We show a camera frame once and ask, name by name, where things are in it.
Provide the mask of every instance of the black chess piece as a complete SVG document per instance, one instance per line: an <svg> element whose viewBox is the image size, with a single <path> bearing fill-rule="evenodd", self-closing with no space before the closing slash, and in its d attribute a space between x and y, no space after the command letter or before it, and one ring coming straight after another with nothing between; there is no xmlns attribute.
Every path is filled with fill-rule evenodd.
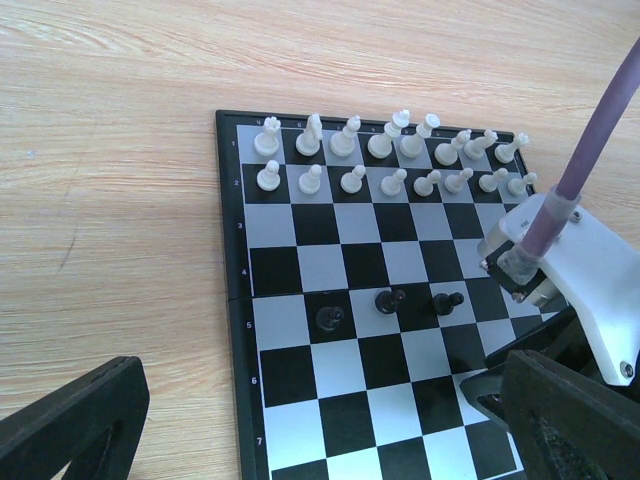
<svg viewBox="0 0 640 480"><path fill-rule="evenodd" d="M322 307L316 314L316 325L320 330L333 332L344 319L344 310L340 307Z"/></svg>
<svg viewBox="0 0 640 480"><path fill-rule="evenodd" d="M464 295L460 292L447 295L446 293L439 293L433 297L433 308L438 315L449 315L453 312L453 307L457 307L464 302Z"/></svg>
<svg viewBox="0 0 640 480"><path fill-rule="evenodd" d="M376 295L376 308L385 314L391 314L398 311L398 307L407 299L402 290L394 290L390 292L385 290Z"/></svg>

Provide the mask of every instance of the chess piece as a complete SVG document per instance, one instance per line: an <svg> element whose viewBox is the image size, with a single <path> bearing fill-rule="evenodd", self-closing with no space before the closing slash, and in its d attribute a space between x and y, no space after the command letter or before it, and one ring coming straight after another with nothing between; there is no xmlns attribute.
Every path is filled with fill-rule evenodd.
<svg viewBox="0 0 640 480"><path fill-rule="evenodd" d="M386 315L395 313L398 311L398 307L407 299L407 296L402 290L395 290L390 292L384 290L376 295L376 308L380 313Z"/></svg>
<svg viewBox="0 0 640 480"><path fill-rule="evenodd" d="M467 167L458 175L449 175L447 178L445 178L444 186L451 193L460 193L462 187L464 187L465 183L467 183L472 176L473 170Z"/></svg>
<svg viewBox="0 0 640 480"><path fill-rule="evenodd" d="M302 155L311 157L320 150L320 140L322 140L322 122L320 115L314 113L308 118L304 132L296 138L296 149Z"/></svg>
<svg viewBox="0 0 640 480"><path fill-rule="evenodd" d="M424 122L416 126L416 133L402 137L400 151L405 157L416 158L424 148L424 141L431 136L431 131L440 126L440 119L433 113L428 114Z"/></svg>
<svg viewBox="0 0 640 480"><path fill-rule="evenodd" d="M496 147L496 158L502 163L509 163L513 160L513 154L520 147L524 147L529 143L529 137L526 133L519 133L509 145L498 145Z"/></svg>
<svg viewBox="0 0 640 480"><path fill-rule="evenodd" d="M303 193L313 195L320 190L320 175L322 175L322 167L320 165L311 165L308 172L300 175L298 186Z"/></svg>
<svg viewBox="0 0 640 480"><path fill-rule="evenodd" d="M362 177L367 173L364 165L356 165L351 172L345 173L340 179L340 186L347 193L356 193L362 188Z"/></svg>
<svg viewBox="0 0 640 480"><path fill-rule="evenodd" d="M439 293L433 297L433 308L438 315L450 315L453 312L453 308L464 302L464 295L460 292L447 295L446 293Z"/></svg>
<svg viewBox="0 0 640 480"><path fill-rule="evenodd" d="M440 181L442 174L438 170L432 171L426 177L418 177L413 182L413 190L421 197L428 197L433 193L433 186Z"/></svg>
<svg viewBox="0 0 640 480"><path fill-rule="evenodd" d="M478 185L486 193L494 192L498 188L498 184L507 178L508 173L506 168L500 168L493 174L481 176L480 180L478 180Z"/></svg>
<svg viewBox="0 0 640 480"><path fill-rule="evenodd" d="M316 326L325 332L333 332L344 320L344 310L340 307L322 307L316 314Z"/></svg>
<svg viewBox="0 0 640 480"><path fill-rule="evenodd" d="M436 147L436 160L441 165L449 166L458 160L458 150L464 147L465 143L471 138L471 130L461 130L451 139L450 143L441 143Z"/></svg>
<svg viewBox="0 0 640 480"><path fill-rule="evenodd" d="M405 178L407 178L407 171L404 168L399 168L393 172L393 175L384 177L380 183L382 193L389 197L399 194Z"/></svg>
<svg viewBox="0 0 640 480"><path fill-rule="evenodd" d="M467 154L471 160L480 160L484 151L498 140L498 134L490 128L484 131L481 137L467 142L464 145L464 153Z"/></svg>
<svg viewBox="0 0 640 480"><path fill-rule="evenodd" d="M391 143L400 136L402 129L409 125L409 110L401 110L391 117L391 121L385 123L384 133L373 135L367 143L369 153L376 158L386 158L391 154Z"/></svg>
<svg viewBox="0 0 640 480"><path fill-rule="evenodd" d="M339 157L348 157L356 146L354 137L360 130L360 117L351 117L341 132L334 133L329 141L329 148Z"/></svg>
<svg viewBox="0 0 640 480"><path fill-rule="evenodd" d="M267 165L258 172L258 186L266 192L278 188L280 185L279 170L280 164L275 160L269 160Z"/></svg>
<svg viewBox="0 0 640 480"><path fill-rule="evenodd" d="M536 180L538 180L538 175L535 173L527 173L522 178L512 178L509 180L507 187L512 195L516 197L518 195L523 195L527 191L527 185L532 185Z"/></svg>
<svg viewBox="0 0 640 480"><path fill-rule="evenodd" d="M267 117L260 132L253 139L253 147L263 157L270 157L278 151L280 142L277 134L280 131L280 120L276 117Z"/></svg>

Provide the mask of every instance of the black square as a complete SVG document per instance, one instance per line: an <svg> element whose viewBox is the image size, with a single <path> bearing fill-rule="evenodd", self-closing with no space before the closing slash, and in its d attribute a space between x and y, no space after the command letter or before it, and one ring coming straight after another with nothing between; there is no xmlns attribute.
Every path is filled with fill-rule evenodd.
<svg viewBox="0 0 640 480"><path fill-rule="evenodd" d="M319 403L327 457L375 446L367 392L321 398Z"/></svg>
<svg viewBox="0 0 640 480"><path fill-rule="evenodd" d="M242 165L242 184L244 185L245 203L289 203L289 188L287 187L287 170L280 165L280 185L271 192L262 190L258 186L258 173L266 164L245 163Z"/></svg>
<svg viewBox="0 0 640 480"><path fill-rule="evenodd" d="M469 239L484 237L478 212L473 203L445 203L444 211L447 213L451 234L455 239Z"/></svg>
<svg viewBox="0 0 640 480"><path fill-rule="evenodd" d="M271 472L273 480L329 480L326 460L303 463Z"/></svg>
<svg viewBox="0 0 640 480"><path fill-rule="evenodd" d="M260 352L265 407L317 398L311 347Z"/></svg>
<svg viewBox="0 0 640 480"><path fill-rule="evenodd" d="M382 478L431 480L422 438L412 438L378 447L378 458Z"/></svg>
<svg viewBox="0 0 640 480"><path fill-rule="evenodd" d="M455 375L486 368L482 341L475 323L445 327L442 329L442 338L451 373Z"/></svg>
<svg viewBox="0 0 640 480"><path fill-rule="evenodd" d="M296 148L296 139L304 130L295 128L283 128L282 132L282 148L284 149L284 161L290 165L324 165L324 148L322 140L320 141L320 149L315 155L307 157L298 152Z"/></svg>
<svg viewBox="0 0 640 480"><path fill-rule="evenodd" d="M513 326L513 333L516 334L516 338L520 338L526 333L542 324L542 316L529 315L527 317L517 317L511 319L511 325Z"/></svg>
<svg viewBox="0 0 640 480"><path fill-rule="evenodd" d="M356 326L353 321L351 298L347 290L305 293L304 307L307 312L307 324L309 325L309 338L311 343L335 342L356 338ZM338 328L332 332L326 332L318 328L316 316L323 307L340 307L344 311L344 319Z"/></svg>
<svg viewBox="0 0 640 480"><path fill-rule="evenodd" d="M291 210L298 246L340 243L333 205L294 204L291 205Z"/></svg>
<svg viewBox="0 0 640 480"><path fill-rule="evenodd" d="M302 292L296 247L252 248L250 256L255 296Z"/></svg>
<svg viewBox="0 0 640 480"><path fill-rule="evenodd" d="M438 316L431 305L431 289L428 283L394 285L392 290L402 290L406 294L404 303L396 316L401 332L438 328Z"/></svg>
<svg viewBox="0 0 640 480"><path fill-rule="evenodd" d="M509 318L502 290L493 278L469 278L465 282L476 321Z"/></svg>
<svg viewBox="0 0 640 480"><path fill-rule="evenodd" d="M353 167L327 167L333 203L371 203L371 192L369 191L366 175L362 179L362 188L356 193L347 193L340 186L342 176L351 171L353 171Z"/></svg>
<svg viewBox="0 0 640 480"><path fill-rule="evenodd" d="M400 334L359 338L367 389L409 382L409 368Z"/></svg>
<svg viewBox="0 0 640 480"><path fill-rule="evenodd" d="M469 179L469 190L471 190L471 196L475 203L502 203L502 197L500 191L496 188L493 192L487 193L480 188L480 177L483 175L491 175L487 172L474 172L473 176Z"/></svg>
<svg viewBox="0 0 640 480"><path fill-rule="evenodd" d="M430 283L462 280L462 269L453 240L420 242L422 258Z"/></svg>
<svg viewBox="0 0 640 480"><path fill-rule="evenodd" d="M415 382L412 387L423 435L463 425L456 389L450 376Z"/></svg>
<svg viewBox="0 0 640 480"><path fill-rule="evenodd" d="M404 181L407 196L409 197L409 203L442 203L442 197L440 196L440 189L438 185L433 186L433 192L431 195L421 197L413 189L413 184L418 177L426 177L433 169L418 169L407 168L407 178Z"/></svg>
<svg viewBox="0 0 640 480"><path fill-rule="evenodd" d="M342 257L349 288L389 286L381 243L342 245Z"/></svg>
<svg viewBox="0 0 640 480"><path fill-rule="evenodd" d="M495 477L516 469L507 433L492 421L464 427L479 479Z"/></svg>
<svg viewBox="0 0 640 480"><path fill-rule="evenodd" d="M383 242L411 242L418 240L413 215L408 203L376 203L373 205Z"/></svg>
<svg viewBox="0 0 640 480"><path fill-rule="evenodd" d="M360 140L360 149L362 150L362 160L364 161L365 167L394 167L398 168L400 164L398 163L398 156L396 155L396 147L393 143L391 143L391 153L382 159L376 158L369 153L369 148L367 144L369 143L369 139L373 137L373 135L368 133L360 133L358 134L358 139Z"/></svg>
<svg viewBox="0 0 640 480"><path fill-rule="evenodd" d="M429 150L429 156L431 157L431 163L433 164L433 168L437 170L462 170L462 162L460 161L460 155L458 154L458 159L453 162L451 165L442 165L436 159L436 148L441 143L451 143L450 138L427 138L427 149Z"/></svg>

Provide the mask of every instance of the white chess piece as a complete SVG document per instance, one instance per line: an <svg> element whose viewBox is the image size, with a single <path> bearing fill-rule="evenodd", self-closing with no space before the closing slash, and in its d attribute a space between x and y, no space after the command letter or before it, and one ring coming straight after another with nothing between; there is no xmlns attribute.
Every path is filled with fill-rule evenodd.
<svg viewBox="0 0 640 480"><path fill-rule="evenodd" d="M329 141L331 151L339 157L348 157L356 147L354 137L360 130L360 117L351 117L341 132L334 133Z"/></svg>
<svg viewBox="0 0 640 480"><path fill-rule="evenodd" d="M498 145L496 147L496 158L502 163L509 163L513 160L513 154L520 147L529 143L526 133L519 133L509 145Z"/></svg>
<svg viewBox="0 0 640 480"><path fill-rule="evenodd" d="M498 188L498 184L507 178L508 173L509 172L507 172L506 168L500 168L493 174L481 176L480 180L478 180L478 185L480 185L480 188L487 193L494 192L495 189Z"/></svg>
<svg viewBox="0 0 640 480"><path fill-rule="evenodd" d="M524 194L527 191L527 185L532 185L536 180L538 180L538 175L531 172L522 178L512 178L507 187L512 195L518 196Z"/></svg>
<svg viewBox="0 0 640 480"><path fill-rule="evenodd" d="M399 168L393 172L393 175L384 177L380 183L382 193L389 197L399 194L400 190L402 190L402 184L404 183L405 178L407 178L407 171L404 168Z"/></svg>
<svg viewBox="0 0 640 480"><path fill-rule="evenodd" d="M438 170L432 171L426 177L418 177L413 182L413 190L421 197L428 197L433 193L433 185L438 183L442 174Z"/></svg>
<svg viewBox="0 0 640 480"><path fill-rule="evenodd" d="M311 157L320 150L320 140L322 140L322 122L320 115L314 113L307 119L304 132L296 138L296 149L302 155Z"/></svg>
<svg viewBox="0 0 640 480"><path fill-rule="evenodd" d="M308 172L300 175L298 186L303 193L313 195L320 190L320 175L322 175L322 167L320 165L311 165Z"/></svg>
<svg viewBox="0 0 640 480"><path fill-rule="evenodd" d="M428 114L424 122L416 126L416 133L402 137L400 151L405 157L416 158L424 148L425 139L431 136L431 131L440 126L440 119L433 113Z"/></svg>
<svg viewBox="0 0 640 480"><path fill-rule="evenodd" d="M465 168L458 175L449 175L444 179L444 186L451 193L460 193L464 184L473 176L473 170Z"/></svg>
<svg viewBox="0 0 640 480"><path fill-rule="evenodd" d="M458 160L458 150L464 147L464 144L471 138L471 130L461 130L451 139L450 143L441 143L436 147L436 160L441 165L449 166Z"/></svg>
<svg viewBox="0 0 640 480"><path fill-rule="evenodd" d="M362 188L362 177L367 173L364 165L356 165L351 172L345 173L340 179L340 186L347 193L356 193Z"/></svg>
<svg viewBox="0 0 640 480"><path fill-rule="evenodd" d="M484 151L498 140L498 134L490 128L484 131L481 137L467 142L464 146L464 153L472 160L480 160Z"/></svg>
<svg viewBox="0 0 640 480"><path fill-rule="evenodd" d="M262 132L253 139L253 146L263 157L270 157L278 151L280 142L277 134L280 131L280 120L276 117L267 117L262 125Z"/></svg>
<svg viewBox="0 0 640 480"><path fill-rule="evenodd" d="M267 166L258 172L258 186L267 192L275 190L280 185L280 164L276 160L269 160Z"/></svg>
<svg viewBox="0 0 640 480"><path fill-rule="evenodd" d="M401 110L391 117L391 121L384 124L384 133L374 135L367 143L369 153L376 158L386 158L391 154L391 142L400 136L402 129L409 125L411 115L409 110Z"/></svg>

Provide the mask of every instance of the light wood surface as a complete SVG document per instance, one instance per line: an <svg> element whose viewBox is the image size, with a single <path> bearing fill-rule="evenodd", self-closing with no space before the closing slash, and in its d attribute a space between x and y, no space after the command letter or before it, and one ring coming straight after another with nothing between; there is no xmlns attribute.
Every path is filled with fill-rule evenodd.
<svg viewBox="0 0 640 480"><path fill-rule="evenodd" d="M544 191L638 25L637 0L0 0L0 418L138 355L131 478L238 478L214 111L525 131ZM636 248L639 118L583 202Z"/></svg>

